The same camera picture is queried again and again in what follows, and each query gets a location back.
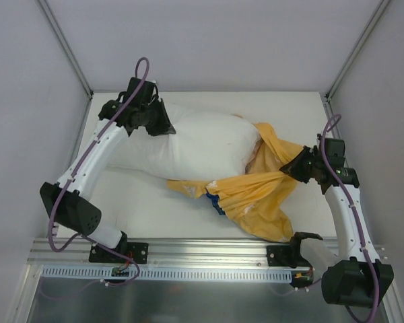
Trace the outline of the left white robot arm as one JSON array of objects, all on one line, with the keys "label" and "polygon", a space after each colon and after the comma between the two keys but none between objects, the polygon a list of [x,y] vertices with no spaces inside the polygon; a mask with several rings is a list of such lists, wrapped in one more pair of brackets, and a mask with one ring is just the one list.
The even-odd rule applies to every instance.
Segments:
[{"label": "left white robot arm", "polygon": [[153,137],[176,132],[157,85],[133,77],[125,92],[101,108],[82,155],[55,183],[45,182],[40,188],[49,223],[104,246],[104,255],[111,262],[125,259],[127,235],[103,222],[101,210],[90,199],[109,158],[140,127]]}]

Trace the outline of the white pillow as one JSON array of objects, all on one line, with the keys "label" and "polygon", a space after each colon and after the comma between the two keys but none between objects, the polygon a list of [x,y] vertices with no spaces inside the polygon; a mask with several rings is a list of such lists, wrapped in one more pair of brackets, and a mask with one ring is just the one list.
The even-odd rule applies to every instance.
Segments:
[{"label": "white pillow", "polygon": [[141,127],[116,150],[108,166],[169,180],[212,181],[240,176],[260,135],[249,121],[223,112],[167,104],[173,135],[152,137]]}]

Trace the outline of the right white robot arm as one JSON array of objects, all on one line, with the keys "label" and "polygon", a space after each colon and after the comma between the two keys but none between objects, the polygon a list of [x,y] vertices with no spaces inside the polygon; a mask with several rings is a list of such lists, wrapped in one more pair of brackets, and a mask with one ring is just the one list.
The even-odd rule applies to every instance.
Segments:
[{"label": "right white robot arm", "polygon": [[281,172],[302,183],[316,180],[329,205],[337,234],[334,254],[320,235],[295,233],[286,251],[275,256],[283,266],[310,264],[321,276],[322,295],[329,304],[371,308],[378,305],[394,279],[393,268],[383,264],[362,213],[356,171],[345,167],[345,143],[321,139],[304,147]]}]

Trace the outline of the yellow Mickey Mouse pillowcase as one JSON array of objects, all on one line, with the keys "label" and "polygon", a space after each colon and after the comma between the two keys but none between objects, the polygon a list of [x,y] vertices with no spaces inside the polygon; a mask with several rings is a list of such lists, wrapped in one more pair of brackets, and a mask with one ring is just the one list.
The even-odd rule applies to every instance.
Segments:
[{"label": "yellow Mickey Mouse pillowcase", "polygon": [[246,233],[270,242],[288,242],[294,233],[281,204],[298,181],[279,169],[292,161],[303,146],[278,138],[268,123],[257,123],[255,127],[261,139],[249,173],[211,182],[168,180],[167,187],[194,199],[207,192],[218,195],[225,217]]}]

